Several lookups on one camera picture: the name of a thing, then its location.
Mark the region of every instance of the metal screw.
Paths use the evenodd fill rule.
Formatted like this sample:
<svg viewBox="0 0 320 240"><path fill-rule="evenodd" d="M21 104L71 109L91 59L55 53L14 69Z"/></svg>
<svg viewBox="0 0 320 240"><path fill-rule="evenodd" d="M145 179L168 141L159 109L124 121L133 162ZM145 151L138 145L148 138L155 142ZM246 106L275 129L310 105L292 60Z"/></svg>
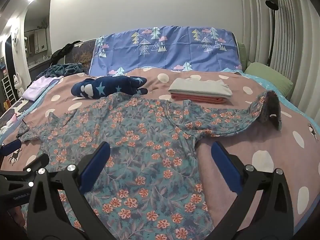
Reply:
<svg viewBox="0 0 320 240"><path fill-rule="evenodd" d="M252 165L246 165L245 166L245 169L247 170L247 171L254 171L254 167L252 166Z"/></svg>
<svg viewBox="0 0 320 240"><path fill-rule="evenodd" d="M38 173L41 175L41 174L44 174L45 173L45 169L44 168L41 168L39 169Z"/></svg>
<svg viewBox="0 0 320 240"><path fill-rule="evenodd" d="M279 174L279 175L282 175L283 174L283 170L278 168L278 169L276 169L276 173Z"/></svg>
<svg viewBox="0 0 320 240"><path fill-rule="evenodd" d="M74 171L76 169L76 166L74 164L70 164L68 167L67 167L67 170L68 171Z"/></svg>

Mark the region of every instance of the shirt sleeve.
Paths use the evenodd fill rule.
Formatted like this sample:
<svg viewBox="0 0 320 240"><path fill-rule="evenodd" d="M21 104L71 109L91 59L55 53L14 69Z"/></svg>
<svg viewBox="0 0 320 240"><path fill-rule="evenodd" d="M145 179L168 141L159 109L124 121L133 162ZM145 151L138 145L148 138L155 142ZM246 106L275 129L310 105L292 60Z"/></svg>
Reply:
<svg viewBox="0 0 320 240"><path fill-rule="evenodd" d="M170 104L168 114L185 137L194 136L196 140L235 135L256 120L271 121L277 130L281 129L280 103L274 91L261 93L247 109L205 108L185 100L182 106Z"/></svg>

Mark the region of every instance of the navy star print clothing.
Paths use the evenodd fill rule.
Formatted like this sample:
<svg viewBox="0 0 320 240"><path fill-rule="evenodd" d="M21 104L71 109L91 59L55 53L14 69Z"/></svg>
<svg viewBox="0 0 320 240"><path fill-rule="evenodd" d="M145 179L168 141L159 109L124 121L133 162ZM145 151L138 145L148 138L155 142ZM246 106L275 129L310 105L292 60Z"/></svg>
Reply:
<svg viewBox="0 0 320 240"><path fill-rule="evenodd" d="M146 88L140 88L147 82L143 77L107 76L97 79L87 78L76 83L71 88L71 94L82 98L99 99L116 92L123 92L128 95L148 93Z"/></svg>
<svg viewBox="0 0 320 240"><path fill-rule="evenodd" d="M118 92L61 118L50 113L48 122L38 127L21 124L18 138L41 140L38 155L48 154L49 171L77 164L102 141L110 144L111 156L85 197L117 239L205 239L213 225L196 142L204 136L237 134L255 120L268 121L271 114L280 129L280 105L273 91L260 94L242 110L202 108L190 100L178 105ZM80 228L64 192L60 198L71 223Z"/></svg>

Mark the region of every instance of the white polka dot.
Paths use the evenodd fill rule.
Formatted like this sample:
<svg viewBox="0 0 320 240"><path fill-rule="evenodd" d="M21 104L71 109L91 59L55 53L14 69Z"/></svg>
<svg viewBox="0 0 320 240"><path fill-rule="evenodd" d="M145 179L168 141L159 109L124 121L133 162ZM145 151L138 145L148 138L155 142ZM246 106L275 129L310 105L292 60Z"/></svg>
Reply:
<svg viewBox="0 0 320 240"><path fill-rule="evenodd" d="M74 110L74 109L80 107L81 105L82 105L82 102L75 103L68 108L68 111Z"/></svg>
<svg viewBox="0 0 320 240"><path fill-rule="evenodd" d="M194 78L194 79L200 80L201 76L199 76L199 75L191 75L190 78Z"/></svg>
<svg viewBox="0 0 320 240"><path fill-rule="evenodd" d="M273 172L274 164L267 151L256 151L252 157L252 165L257 171Z"/></svg>
<svg viewBox="0 0 320 240"><path fill-rule="evenodd" d="M253 94L252 89L249 88L249 87L243 87L243 91L248 95L252 95Z"/></svg>
<svg viewBox="0 0 320 240"><path fill-rule="evenodd" d="M302 139L301 135L296 131L293 131L292 134L296 142L300 145L300 147L304 148L304 140Z"/></svg>
<svg viewBox="0 0 320 240"><path fill-rule="evenodd" d="M29 165L29 164L30 164L31 162L33 162L36 158L37 158L37 156L32 155L32 156L27 160L27 162L26 162L26 165L25 165L25 166Z"/></svg>
<svg viewBox="0 0 320 240"><path fill-rule="evenodd" d="M63 81L63 78L60 79L60 81L58 82L58 84L62 83L62 81Z"/></svg>
<svg viewBox="0 0 320 240"><path fill-rule="evenodd" d="M159 99L171 101L171 95L162 95L162 96L159 96Z"/></svg>
<svg viewBox="0 0 320 240"><path fill-rule="evenodd" d="M75 98L73 98L72 101L77 100L77 99L83 99L83 98L75 97Z"/></svg>
<svg viewBox="0 0 320 240"><path fill-rule="evenodd" d="M38 108L33 109L30 114L33 114Z"/></svg>
<svg viewBox="0 0 320 240"><path fill-rule="evenodd" d="M286 112L281 111L281 113L284 114L284 115L287 116L287 117L290 117L290 118L292 117L291 114L288 114L288 113L286 113Z"/></svg>
<svg viewBox="0 0 320 240"><path fill-rule="evenodd" d="M228 79L229 77L224 76L224 75L219 75L219 78L222 78L222 79Z"/></svg>
<svg viewBox="0 0 320 240"><path fill-rule="evenodd" d="M169 76L167 74L161 73L158 75L158 80L162 83L168 83Z"/></svg>
<svg viewBox="0 0 320 240"><path fill-rule="evenodd" d="M309 202L309 190L307 187L299 189L298 193L298 214L301 215L307 208Z"/></svg>
<svg viewBox="0 0 320 240"><path fill-rule="evenodd" d="M55 110L54 108L49 109L48 111L45 112L44 116L45 116L45 117L48 117L48 115L49 115L51 112L53 112L54 110Z"/></svg>
<svg viewBox="0 0 320 240"><path fill-rule="evenodd" d="M52 98L51 98L51 101L58 101L60 98L60 95L54 95Z"/></svg>

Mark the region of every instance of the pink cloud print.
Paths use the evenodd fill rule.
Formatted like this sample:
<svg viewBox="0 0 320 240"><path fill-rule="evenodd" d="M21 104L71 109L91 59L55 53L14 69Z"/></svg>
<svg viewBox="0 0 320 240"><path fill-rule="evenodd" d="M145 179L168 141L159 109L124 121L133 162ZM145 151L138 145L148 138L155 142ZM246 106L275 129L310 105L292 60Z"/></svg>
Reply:
<svg viewBox="0 0 320 240"><path fill-rule="evenodd" d="M109 71L109 75L114 75L114 74L116 74L117 72L115 71L115 70L111 70L111 71Z"/></svg>
<svg viewBox="0 0 320 240"><path fill-rule="evenodd" d="M142 32L142 34L150 34L150 33L152 33L152 30L150 29L146 29Z"/></svg>
<svg viewBox="0 0 320 240"><path fill-rule="evenodd" d="M176 65L173 69L184 69L184 67L180 65Z"/></svg>
<svg viewBox="0 0 320 240"><path fill-rule="evenodd" d="M167 39L167 36L162 36L160 39L159 39L159 41L167 41L168 39Z"/></svg>

